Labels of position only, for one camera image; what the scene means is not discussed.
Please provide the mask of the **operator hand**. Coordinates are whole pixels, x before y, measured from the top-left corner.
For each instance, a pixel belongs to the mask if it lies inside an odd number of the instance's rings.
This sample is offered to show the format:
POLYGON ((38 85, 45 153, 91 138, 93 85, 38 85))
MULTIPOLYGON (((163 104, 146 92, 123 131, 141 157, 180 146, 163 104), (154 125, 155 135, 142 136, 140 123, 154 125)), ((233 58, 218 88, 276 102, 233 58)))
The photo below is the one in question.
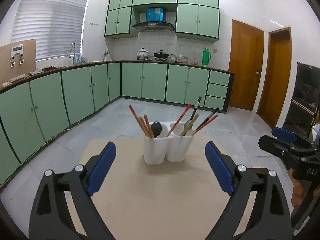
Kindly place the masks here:
POLYGON ((288 171, 289 178, 293 184, 293 193, 291 198, 291 204, 293 207, 297 207, 302 204, 304 200, 304 187, 301 182, 295 178, 293 178, 293 169, 290 168, 288 171))

